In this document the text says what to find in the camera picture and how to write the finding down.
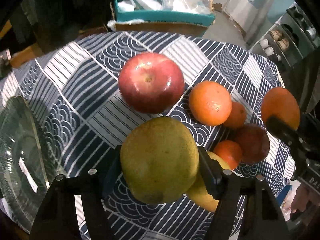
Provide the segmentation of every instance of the teal box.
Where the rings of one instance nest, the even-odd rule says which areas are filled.
[[[133,12],[121,12],[118,7],[118,2],[121,1],[123,0],[114,0],[116,20],[118,22],[142,19],[150,22],[181,22],[209,27],[216,18],[214,13],[210,15],[202,15],[164,10],[135,10]]]

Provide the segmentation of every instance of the table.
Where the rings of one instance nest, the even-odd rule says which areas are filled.
[[[181,68],[185,91],[179,102],[162,114],[141,114],[123,101],[117,80],[121,67],[136,54],[166,55]],[[44,131],[55,160],[68,176],[91,168],[103,169],[110,152],[139,124],[161,115],[183,122],[198,145],[213,149],[231,130],[205,126],[189,117],[188,95],[204,80],[222,84],[234,101],[245,106],[246,122],[262,127],[261,102],[265,93],[283,86],[276,65],[236,45],[176,33],[114,32],[95,34],[32,60],[0,82],[1,107],[10,96],[22,95]],[[268,134],[270,152],[255,165],[241,164],[234,172],[262,174],[278,195],[295,169],[289,148]],[[133,198],[120,176],[113,194],[103,201],[118,239],[202,239],[213,213],[183,195],[174,203],[145,205]],[[76,197],[78,223],[89,238],[81,199]],[[232,234],[239,231],[244,197],[239,198]]]

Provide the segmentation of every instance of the shoe rack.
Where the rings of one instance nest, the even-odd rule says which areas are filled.
[[[262,47],[265,40],[268,40],[268,48]],[[318,33],[301,8],[294,3],[249,51],[269,58],[278,66],[281,73],[292,69],[295,63],[301,61],[318,46],[320,46]]]

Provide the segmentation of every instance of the patterned tablecloth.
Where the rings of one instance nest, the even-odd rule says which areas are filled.
[[[172,109],[156,115],[130,109],[118,90],[121,67],[136,54],[153,51],[175,61],[183,71],[185,91]],[[90,168],[102,169],[110,152],[143,122],[161,115],[183,122],[198,145],[212,149],[228,138],[223,126],[205,126],[189,117],[188,95],[204,80],[222,84],[247,111],[247,122],[264,127],[260,106],[265,93],[281,86],[274,63],[241,47],[173,33],[115,32],[74,41],[15,69],[0,82],[1,104],[22,95],[39,121],[52,154],[69,176]],[[268,134],[270,152],[253,166],[241,164],[235,172],[262,174],[277,195],[294,171],[286,145]],[[89,234],[81,200],[76,198],[78,222]],[[145,205],[133,198],[122,176],[104,200],[109,223],[118,239],[202,239],[213,216],[185,195],[174,203]],[[239,231],[244,198],[239,198],[232,234]]]

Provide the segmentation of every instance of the yellow-green fruit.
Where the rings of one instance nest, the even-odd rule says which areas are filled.
[[[161,204],[178,200],[195,182],[199,153],[188,128],[163,116],[127,136],[120,161],[132,195],[147,204]]]
[[[212,152],[208,152],[208,154],[211,159],[217,160],[219,162],[222,169],[230,170],[230,166],[228,165],[228,163],[226,163],[221,157]],[[201,177],[200,171],[197,174],[196,181],[186,192],[186,194],[198,206],[211,212],[216,211],[219,200],[215,200],[211,195],[208,194],[204,181]]]

